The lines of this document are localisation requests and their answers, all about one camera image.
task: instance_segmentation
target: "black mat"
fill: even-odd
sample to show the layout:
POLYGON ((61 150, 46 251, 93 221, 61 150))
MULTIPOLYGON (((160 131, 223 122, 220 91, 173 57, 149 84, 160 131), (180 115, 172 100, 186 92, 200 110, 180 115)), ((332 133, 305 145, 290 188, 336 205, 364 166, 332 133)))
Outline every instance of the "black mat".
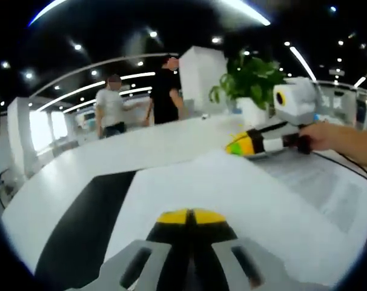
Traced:
POLYGON ((99 276, 135 173, 95 177, 65 212, 41 253, 35 273, 47 289, 80 288, 99 276))

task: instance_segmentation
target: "black ceiling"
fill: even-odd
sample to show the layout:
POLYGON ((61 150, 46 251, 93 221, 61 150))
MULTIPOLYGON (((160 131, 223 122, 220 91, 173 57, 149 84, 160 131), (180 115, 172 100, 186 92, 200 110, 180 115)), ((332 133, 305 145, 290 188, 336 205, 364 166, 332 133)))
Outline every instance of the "black ceiling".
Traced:
MULTIPOLYGON (((304 56, 317 79, 333 81, 329 69, 341 68, 339 81, 354 84, 367 73, 367 2, 313 0, 244 1, 260 11, 271 25, 264 27, 216 0, 67 0, 31 26, 29 22, 50 1, 0 1, 0 98, 6 104, 16 96, 28 97, 44 85, 75 69, 120 56, 143 53, 183 53, 192 45, 215 47, 227 56, 242 48, 275 59, 285 72, 307 76, 284 46, 290 41, 304 56), (158 38, 149 36, 150 30, 158 38), (213 36, 223 37, 221 45, 213 36), (73 48, 82 45, 81 51, 73 48), (11 68, 2 69, 7 60, 11 68), (34 78, 26 80, 31 70, 34 78)), ((56 98, 102 80, 110 73, 130 75, 150 72, 158 59, 138 59, 97 67, 60 81, 60 90, 50 87, 41 96, 56 98)), ((150 85, 152 77, 129 80, 136 87, 150 85)), ((367 89, 367 81, 362 85, 367 89)), ((73 95, 94 98, 98 88, 73 95)))

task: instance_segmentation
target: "window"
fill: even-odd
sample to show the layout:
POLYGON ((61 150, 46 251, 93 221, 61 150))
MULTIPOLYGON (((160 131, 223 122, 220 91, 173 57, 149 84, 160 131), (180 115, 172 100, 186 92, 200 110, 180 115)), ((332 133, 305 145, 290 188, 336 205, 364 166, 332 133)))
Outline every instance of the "window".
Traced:
POLYGON ((33 147, 37 152, 46 148, 53 141, 46 112, 30 112, 30 130, 33 147))
POLYGON ((65 115, 60 111, 51 113, 51 121, 53 123, 53 134, 55 139, 64 138, 68 135, 65 115))

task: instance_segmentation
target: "potted plant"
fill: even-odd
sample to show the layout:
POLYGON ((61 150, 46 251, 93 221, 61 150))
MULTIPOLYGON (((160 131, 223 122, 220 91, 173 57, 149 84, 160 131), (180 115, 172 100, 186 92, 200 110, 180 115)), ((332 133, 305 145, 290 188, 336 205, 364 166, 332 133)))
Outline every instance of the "potted plant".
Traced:
POLYGON ((273 108, 273 90, 277 84, 284 84, 285 75, 275 62, 265 62, 260 58, 239 54, 230 59, 227 72, 220 78, 220 85, 209 92, 211 102, 220 102, 224 92, 229 103, 236 103, 242 110, 246 125, 256 126, 268 118, 269 108, 273 108))

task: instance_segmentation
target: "white shirt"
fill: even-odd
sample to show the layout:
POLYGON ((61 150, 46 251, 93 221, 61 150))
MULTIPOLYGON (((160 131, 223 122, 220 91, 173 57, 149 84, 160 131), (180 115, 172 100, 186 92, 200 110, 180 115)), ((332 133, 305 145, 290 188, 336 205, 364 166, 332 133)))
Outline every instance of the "white shirt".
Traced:
POLYGON ((122 97, 119 95, 120 91, 122 89, 119 91, 102 89, 96 95, 96 104, 102 107, 104 113, 101 125, 103 128, 124 122, 124 105, 122 97))

